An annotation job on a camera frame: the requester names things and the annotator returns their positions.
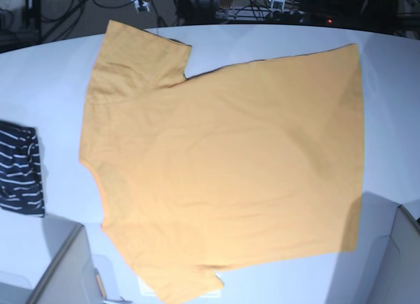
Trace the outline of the navy white striped shirt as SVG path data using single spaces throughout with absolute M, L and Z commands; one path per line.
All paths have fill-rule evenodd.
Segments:
M 7 121 L 1 122 L 1 209 L 45 216 L 36 130 Z

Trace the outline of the black power strip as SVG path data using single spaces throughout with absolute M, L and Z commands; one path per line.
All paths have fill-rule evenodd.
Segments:
M 217 11 L 215 18 L 222 22 L 261 22 L 265 24 L 307 24 L 309 15 L 299 11 L 285 11 L 270 9 L 240 9 Z

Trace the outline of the grey bin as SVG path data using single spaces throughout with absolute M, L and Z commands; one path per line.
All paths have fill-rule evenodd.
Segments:
M 106 293 L 83 225 L 68 226 L 52 243 L 37 230 L 1 239 L 2 303 L 126 303 Z
M 359 233 L 357 248 L 340 253 L 326 303 L 418 303 L 419 221 L 403 206 L 386 221 L 361 223 L 385 233 Z

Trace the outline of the white paper label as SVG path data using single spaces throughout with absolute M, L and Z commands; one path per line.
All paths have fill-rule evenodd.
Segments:
M 153 289 L 149 287 L 139 276 L 137 277 L 138 286 L 140 288 L 140 294 L 142 296 L 157 297 Z M 216 299 L 221 297 L 221 289 L 213 290 L 201 295 L 199 298 L 205 299 Z

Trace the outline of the right grey bin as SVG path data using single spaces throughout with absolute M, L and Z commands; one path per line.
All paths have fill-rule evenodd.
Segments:
M 385 233 L 359 233 L 357 248 L 340 253 L 326 303 L 418 303 L 419 221 L 403 206 L 386 221 L 361 223 Z

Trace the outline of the orange T-shirt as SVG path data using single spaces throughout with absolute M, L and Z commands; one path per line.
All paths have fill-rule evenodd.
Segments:
M 102 229 L 164 303 L 219 271 L 352 251 L 364 172 L 355 44 L 192 78 L 191 47 L 111 21 L 87 89 L 80 162 Z

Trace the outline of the left grey bin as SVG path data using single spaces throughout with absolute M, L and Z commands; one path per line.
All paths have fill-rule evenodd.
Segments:
M 1 239 L 2 303 L 126 303 L 106 293 L 83 225 L 68 226 L 52 243 L 37 230 Z

